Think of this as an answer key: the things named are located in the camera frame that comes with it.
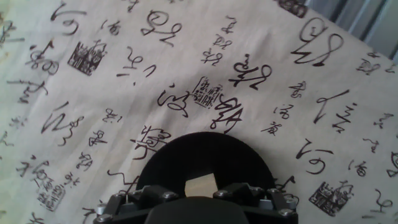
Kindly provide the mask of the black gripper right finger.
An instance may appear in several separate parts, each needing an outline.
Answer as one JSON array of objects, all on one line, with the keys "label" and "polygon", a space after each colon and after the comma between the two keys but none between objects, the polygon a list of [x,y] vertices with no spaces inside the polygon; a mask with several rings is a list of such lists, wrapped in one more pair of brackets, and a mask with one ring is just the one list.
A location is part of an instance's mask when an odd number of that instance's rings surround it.
[{"label": "black gripper right finger", "polygon": [[233,183],[213,193],[213,198],[236,205],[238,210],[232,214],[241,215],[241,223],[299,223],[295,201],[286,199],[276,188],[263,189],[248,183]]}]

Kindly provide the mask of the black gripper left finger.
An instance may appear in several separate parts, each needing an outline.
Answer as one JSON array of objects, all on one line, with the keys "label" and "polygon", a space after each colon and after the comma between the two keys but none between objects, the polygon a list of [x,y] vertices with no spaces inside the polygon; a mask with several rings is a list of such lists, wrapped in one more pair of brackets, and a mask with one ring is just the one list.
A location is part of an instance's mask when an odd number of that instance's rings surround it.
[{"label": "black gripper left finger", "polygon": [[98,205],[93,224],[145,224],[158,206],[179,199],[179,194],[160,185],[146,185],[131,193],[118,193]]}]

